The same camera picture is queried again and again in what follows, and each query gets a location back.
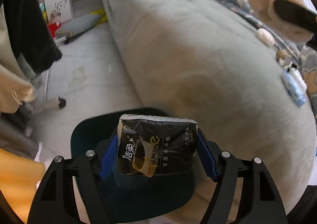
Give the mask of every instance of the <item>plush toy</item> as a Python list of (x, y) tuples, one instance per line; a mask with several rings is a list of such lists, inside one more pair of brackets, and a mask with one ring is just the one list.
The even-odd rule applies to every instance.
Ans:
[[(248, 0), (260, 21), (272, 28), (279, 35), (296, 43), (305, 43), (313, 33), (290, 22), (282, 20), (274, 8), (275, 0)], [(303, 0), (287, 0), (305, 7)]]

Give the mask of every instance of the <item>black tissue packaging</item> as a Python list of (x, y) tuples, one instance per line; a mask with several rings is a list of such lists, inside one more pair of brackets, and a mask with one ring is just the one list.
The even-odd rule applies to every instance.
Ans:
[(123, 174), (168, 175), (191, 171), (197, 123), (191, 119), (122, 115), (118, 169)]

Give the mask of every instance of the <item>hanging clothes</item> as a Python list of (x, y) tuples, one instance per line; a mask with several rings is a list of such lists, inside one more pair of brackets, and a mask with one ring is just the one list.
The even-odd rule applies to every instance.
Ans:
[(26, 80), (11, 50), (3, 6), (0, 7), (0, 112), (14, 113), (21, 101), (30, 102), (36, 90)]
[(39, 144), (0, 117), (0, 148), (15, 155), (34, 160)]
[(5, 0), (4, 14), (15, 58), (22, 53), (36, 74), (61, 59), (37, 0)]
[(23, 54), (20, 54), (19, 57), (16, 59), (16, 61), (18, 62), (20, 69), (22, 70), (23, 74), (25, 75), (28, 81), (31, 82), (33, 79), (36, 78), (35, 72), (31, 68), (31, 66), (28, 64), (28, 62), (25, 60), (25, 58), (23, 57)]
[(28, 122), (31, 120), (31, 116), (31, 112), (29, 112), (24, 105), (20, 105), (15, 113), (2, 112), (0, 118), (3, 118), (24, 134), (27, 130)]

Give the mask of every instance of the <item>red object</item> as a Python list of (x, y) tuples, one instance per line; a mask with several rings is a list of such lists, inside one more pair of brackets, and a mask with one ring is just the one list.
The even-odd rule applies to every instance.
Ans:
[(56, 32), (56, 30), (57, 30), (58, 28), (60, 28), (60, 27), (61, 27), (61, 23), (52, 23), (52, 24), (49, 24), (49, 25), (48, 25), (48, 28), (49, 28), (50, 33), (51, 33), (51, 36), (52, 36), (53, 38), (55, 38), (55, 32)]

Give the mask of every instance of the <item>yellow object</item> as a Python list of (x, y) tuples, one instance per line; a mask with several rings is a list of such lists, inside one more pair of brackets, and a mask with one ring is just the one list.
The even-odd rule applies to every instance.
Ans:
[(100, 14), (103, 16), (102, 19), (100, 19), (100, 21), (98, 22), (98, 25), (101, 23), (108, 22), (107, 14), (104, 9), (98, 9), (98, 10), (92, 11), (90, 14)]
[(27, 223), (36, 184), (45, 173), (42, 163), (0, 149), (0, 190), (18, 215)]

